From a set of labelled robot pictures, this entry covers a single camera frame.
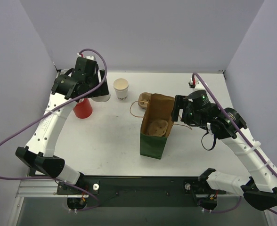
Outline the stacked white paper cups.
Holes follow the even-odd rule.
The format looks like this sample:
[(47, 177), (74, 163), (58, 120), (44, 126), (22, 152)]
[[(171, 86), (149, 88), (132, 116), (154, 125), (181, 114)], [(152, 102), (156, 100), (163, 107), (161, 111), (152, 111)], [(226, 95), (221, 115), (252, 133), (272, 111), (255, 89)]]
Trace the stacked white paper cups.
[(113, 83), (113, 88), (115, 89), (116, 96), (119, 100), (126, 100), (128, 97), (129, 83), (124, 78), (118, 78)]

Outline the aluminium frame rail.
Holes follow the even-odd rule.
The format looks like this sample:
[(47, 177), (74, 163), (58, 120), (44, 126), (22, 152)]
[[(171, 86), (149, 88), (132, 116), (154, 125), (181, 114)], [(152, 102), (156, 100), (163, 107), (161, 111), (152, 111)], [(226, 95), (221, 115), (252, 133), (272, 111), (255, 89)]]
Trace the aluminium frame rail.
[(16, 197), (53, 197), (57, 195), (57, 186), (53, 180), (22, 180)]

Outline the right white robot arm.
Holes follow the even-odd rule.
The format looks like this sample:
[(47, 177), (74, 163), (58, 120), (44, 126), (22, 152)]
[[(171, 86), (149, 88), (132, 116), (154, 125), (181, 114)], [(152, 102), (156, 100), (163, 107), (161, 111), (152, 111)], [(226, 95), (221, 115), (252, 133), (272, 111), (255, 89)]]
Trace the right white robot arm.
[(246, 122), (233, 108), (220, 109), (209, 101), (205, 90), (197, 90), (188, 96), (175, 97), (172, 121), (181, 120), (186, 125), (204, 129), (213, 134), (213, 140), (221, 140), (241, 161), (249, 177), (221, 173), (208, 168), (200, 175), (212, 190), (237, 194), (257, 210), (277, 206), (277, 167), (255, 141)]

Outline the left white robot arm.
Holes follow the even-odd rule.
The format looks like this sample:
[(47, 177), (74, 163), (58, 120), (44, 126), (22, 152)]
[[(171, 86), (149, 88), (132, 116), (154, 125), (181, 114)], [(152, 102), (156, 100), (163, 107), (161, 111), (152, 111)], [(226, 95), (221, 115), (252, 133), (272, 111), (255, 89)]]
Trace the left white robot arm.
[(54, 155), (55, 146), (68, 115), (76, 107), (74, 98), (91, 98), (96, 102), (110, 99), (106, 81), (94, 89), (104, 76), (105, 70), (98, 68), (95, 57), (78, 57), (74, 68), (55, 79), (45, 110), (47, 117), (40, 121), (25, 147), (16, 150), (16, 156), (28, 167), (67, 182), (68, 189), (74, 194), (84, 189), (84, 181), (80, 179), (82, 174)]

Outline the green paper takeout bag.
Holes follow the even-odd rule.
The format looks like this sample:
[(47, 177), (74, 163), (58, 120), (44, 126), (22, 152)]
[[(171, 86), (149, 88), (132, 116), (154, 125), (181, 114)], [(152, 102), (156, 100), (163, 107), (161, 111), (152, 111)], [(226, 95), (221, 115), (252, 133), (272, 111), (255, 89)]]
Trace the green paper takeout bag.
[(136, 103), (145, 110), (141, 116), (140, 155), (160, 160), (174, 122), (171, 119), (175, 98), (143, 92)]

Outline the brown pulp cup carrier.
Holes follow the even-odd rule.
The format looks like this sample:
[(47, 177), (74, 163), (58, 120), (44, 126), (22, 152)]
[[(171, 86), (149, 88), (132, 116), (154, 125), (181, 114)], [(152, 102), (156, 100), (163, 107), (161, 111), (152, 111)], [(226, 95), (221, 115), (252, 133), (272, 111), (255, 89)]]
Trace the brown pulp cup carrier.
[(166, 120), (157, 119), (148, 122), (146, 134), (149, 136), (163, 137), (168, 128), (168, 122)]

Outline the red straw holder cup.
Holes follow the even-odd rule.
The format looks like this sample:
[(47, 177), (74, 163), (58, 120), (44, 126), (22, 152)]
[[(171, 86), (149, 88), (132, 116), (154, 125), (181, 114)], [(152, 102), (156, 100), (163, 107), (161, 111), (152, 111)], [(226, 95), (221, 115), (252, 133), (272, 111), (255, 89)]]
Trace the red straw holder cup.
[(77, 118), (86, 119), (91, 116), (93, 108), (88, 98), (82, 99), (78, 102), (73, 109), (73, 112)]

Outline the white paper coffee cup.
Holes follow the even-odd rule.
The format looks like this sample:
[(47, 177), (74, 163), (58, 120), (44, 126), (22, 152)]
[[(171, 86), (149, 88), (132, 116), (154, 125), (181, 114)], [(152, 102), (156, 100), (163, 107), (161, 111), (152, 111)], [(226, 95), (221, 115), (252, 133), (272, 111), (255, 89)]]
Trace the white paper coffee cup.
[(107, 102), (110, 99), (110, 97), (111, 94), (109, 93), (108, 95), (92, 97), (91, 99), (95, 102)]

